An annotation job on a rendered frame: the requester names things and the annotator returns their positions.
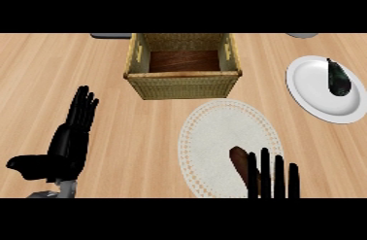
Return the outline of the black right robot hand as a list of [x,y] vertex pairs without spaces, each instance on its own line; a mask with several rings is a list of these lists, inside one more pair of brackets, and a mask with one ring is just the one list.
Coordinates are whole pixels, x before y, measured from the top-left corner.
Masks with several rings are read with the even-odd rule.
[[285,180],[285,160],[276,156],[276,171],[270,170],[270,151],[261,150],[261,168],[257,168],[257,155],[248,156],[248,197],[300,198],[300,171],[295,163],[289,164],[289,179]]

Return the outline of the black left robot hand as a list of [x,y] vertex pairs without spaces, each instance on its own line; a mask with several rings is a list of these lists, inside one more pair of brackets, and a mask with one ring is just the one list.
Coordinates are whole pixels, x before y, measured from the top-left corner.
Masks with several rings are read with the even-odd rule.
[[14,156],[6,164],[27,180],[45,179],[48,183],[73,181],[83,170],[89,148],[89,132],[99,99],[89,86],[79,88],[67,121],[59,125],[48,154]]

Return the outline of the brown sweet potato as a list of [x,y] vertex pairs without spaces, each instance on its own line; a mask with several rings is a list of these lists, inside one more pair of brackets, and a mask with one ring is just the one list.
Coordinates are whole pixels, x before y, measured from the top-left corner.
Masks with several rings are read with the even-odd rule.
[[261,195],[261,174],[257,168],[255,153],[248,153],[244,148],[235,146],[230,149],[230,160],[251,197],[258,197]]

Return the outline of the white round placemat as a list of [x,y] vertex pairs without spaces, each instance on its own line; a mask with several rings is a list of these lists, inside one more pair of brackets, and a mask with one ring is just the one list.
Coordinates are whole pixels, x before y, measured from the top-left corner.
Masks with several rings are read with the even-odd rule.
[[186,184],[196,197],[247,198],[248,189],[230,160],[230,149],[257,154],[270,151],[270,172],[276,156],[283,155],[278,131],[261,112],[233,99],[216,99],[201,105],[183,123],[179,161]]

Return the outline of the wicker basket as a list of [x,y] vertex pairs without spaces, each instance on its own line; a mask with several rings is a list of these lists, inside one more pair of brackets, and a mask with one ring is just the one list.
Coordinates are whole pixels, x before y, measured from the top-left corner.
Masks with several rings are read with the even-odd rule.
[[143,100],[226,98],[242,76],[232,33],[133,33],[124,79]]

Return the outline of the white plate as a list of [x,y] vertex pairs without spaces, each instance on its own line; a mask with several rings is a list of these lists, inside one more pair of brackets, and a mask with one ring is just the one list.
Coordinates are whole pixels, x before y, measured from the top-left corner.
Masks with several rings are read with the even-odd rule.
[[351,81],[345,96],[335,96],[331,92],[325,56],[306,55],[291,63],[286,84],[295,102],[316,118],[332,123],[353,123],[367,114],[367,91],[356,74],[342,64],[341,68]]

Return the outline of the dark eggplant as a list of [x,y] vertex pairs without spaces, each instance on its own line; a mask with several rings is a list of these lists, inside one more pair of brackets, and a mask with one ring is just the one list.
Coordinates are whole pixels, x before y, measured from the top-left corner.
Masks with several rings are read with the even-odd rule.
[[329,62],[329,90],[335,96],[347,96],[351,91],[351,80],[339,64],[328,59]]

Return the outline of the dark grey flat object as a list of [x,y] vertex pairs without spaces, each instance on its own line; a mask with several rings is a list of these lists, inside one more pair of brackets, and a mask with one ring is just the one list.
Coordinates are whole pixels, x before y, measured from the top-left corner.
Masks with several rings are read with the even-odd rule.
[[90,36],[95,39],[110,39],[110,40],[115,40],[115,39],[130,39],[132,38],[132,33],[90,33]]

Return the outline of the grey rounded object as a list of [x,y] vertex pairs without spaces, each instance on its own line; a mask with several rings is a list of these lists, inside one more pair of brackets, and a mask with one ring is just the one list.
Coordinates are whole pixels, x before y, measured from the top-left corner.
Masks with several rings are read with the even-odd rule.
[[291,35],[291,37],[294,38],[308,39],[308,38],[316,37],[319,33],[288,33],[288,35]]

